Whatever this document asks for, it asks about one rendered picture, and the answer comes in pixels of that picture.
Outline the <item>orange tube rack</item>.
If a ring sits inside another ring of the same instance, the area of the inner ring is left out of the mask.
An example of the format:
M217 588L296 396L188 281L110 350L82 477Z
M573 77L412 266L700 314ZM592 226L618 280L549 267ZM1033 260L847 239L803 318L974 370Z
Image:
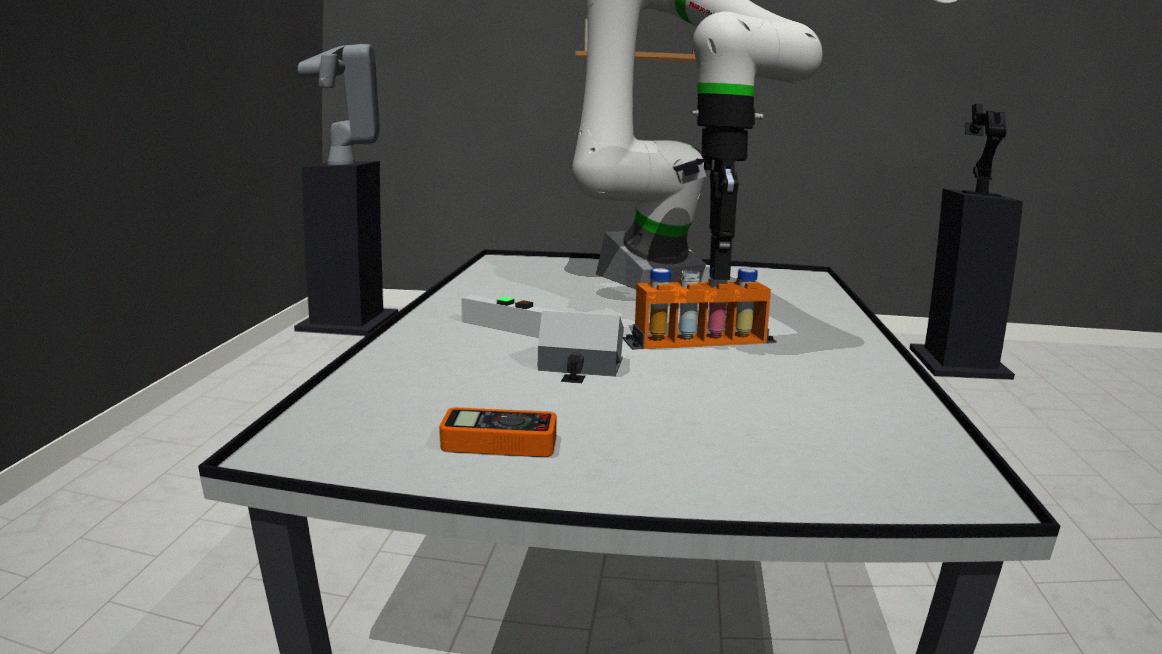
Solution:
M636 308L634 325L641 330L644 337L644 348L677 348L700 347L720 345L761 344L767 342L769 308L772 289L762 283L745 283L739 286L736 282L717 283L717 288L711 287L711 278L708 282L687 283L687 288L680 283L657 283L657 289L650 283L636 283ZM753 324L749 333L741 337L736 332L737 302L755 301L753 312ZM725 332L718 338L706 333L708 306L709 302L727 302ZM670 303L668 335L664 335L657 342L652 335L648 336L650 328L650 304ZM700 303L697 335L690 339L684 339L683 335L677 335L679 303Z

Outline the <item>orange digital multimeter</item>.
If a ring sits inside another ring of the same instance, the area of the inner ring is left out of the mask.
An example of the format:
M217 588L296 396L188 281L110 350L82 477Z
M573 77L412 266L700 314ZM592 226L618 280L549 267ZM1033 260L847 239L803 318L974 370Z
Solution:
M546 411L450 408L439 426L445 452L551 457L557 416Z

